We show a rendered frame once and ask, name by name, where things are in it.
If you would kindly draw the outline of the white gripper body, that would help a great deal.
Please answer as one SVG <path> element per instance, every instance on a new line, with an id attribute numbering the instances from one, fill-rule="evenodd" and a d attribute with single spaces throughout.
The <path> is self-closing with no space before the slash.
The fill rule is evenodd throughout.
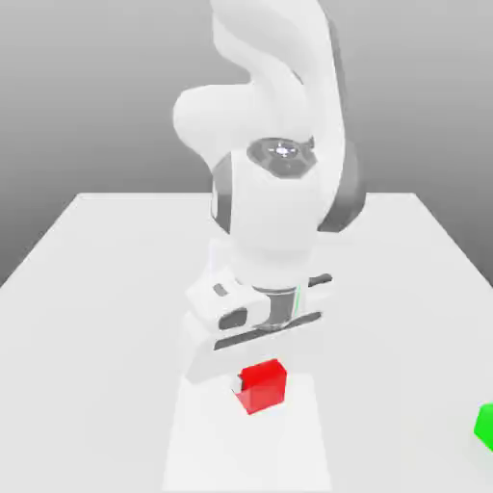
<path id="1" fill-rule="evenodd" d="M 276 358 L 289 365 L 311 359 L 321 351 L 327 331 L 325 313 L 303 315 L 275 330 L 249 328 L 236 334 L 213 336 L 188 314 L 185 318 L 185 377 L 205 382 Z"/>

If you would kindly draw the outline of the small green cube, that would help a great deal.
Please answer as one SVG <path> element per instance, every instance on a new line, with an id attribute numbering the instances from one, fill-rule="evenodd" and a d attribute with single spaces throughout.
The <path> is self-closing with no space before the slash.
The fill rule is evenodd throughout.
<path id="1" fill-rule="evenodd" d="M 493 453 L 493 402 L 487 402 L 480 407 L 474 434 Z"/>

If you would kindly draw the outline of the small red cube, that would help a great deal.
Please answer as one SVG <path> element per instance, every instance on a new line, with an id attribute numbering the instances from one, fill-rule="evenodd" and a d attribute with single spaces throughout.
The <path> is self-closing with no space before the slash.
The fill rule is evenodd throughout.
<path id="1" fill-rule="evenodd" d="M 238 375 L 243 391 L 234 395 L 248 415 L 284 402 L 287 371 L 277 359 L 243 368 Z"/>

